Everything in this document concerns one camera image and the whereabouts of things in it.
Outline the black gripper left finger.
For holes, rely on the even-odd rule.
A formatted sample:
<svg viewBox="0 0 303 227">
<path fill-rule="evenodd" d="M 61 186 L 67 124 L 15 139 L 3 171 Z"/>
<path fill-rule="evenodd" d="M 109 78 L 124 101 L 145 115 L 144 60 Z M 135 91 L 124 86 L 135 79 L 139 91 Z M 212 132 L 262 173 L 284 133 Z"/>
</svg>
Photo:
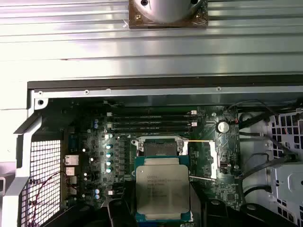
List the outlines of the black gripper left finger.
<svg viewBox="0 0 303 227">
<path fill-rule="evenodd" d="M 125 183 L 122 197 L 99 209 L 80 203 L 50 218 L 45 227 L 135 227 L 135 183 Z"/>
</svg>

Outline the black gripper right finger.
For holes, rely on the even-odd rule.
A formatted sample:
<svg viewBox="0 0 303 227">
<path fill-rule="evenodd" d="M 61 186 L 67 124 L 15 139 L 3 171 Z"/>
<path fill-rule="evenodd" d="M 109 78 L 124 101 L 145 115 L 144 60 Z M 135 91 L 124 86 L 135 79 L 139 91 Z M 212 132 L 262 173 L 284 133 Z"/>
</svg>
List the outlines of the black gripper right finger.
<svg viewBox="0 0 303 227">
<path fill-rule="evenodd" d="M 190 183 L 190 208 L 197 227 L 295 227 L 284 217 L 265 207 L 247 203 L 239 210 L 223 201 L 209 199 L 198 182 Z"/>
</svg>

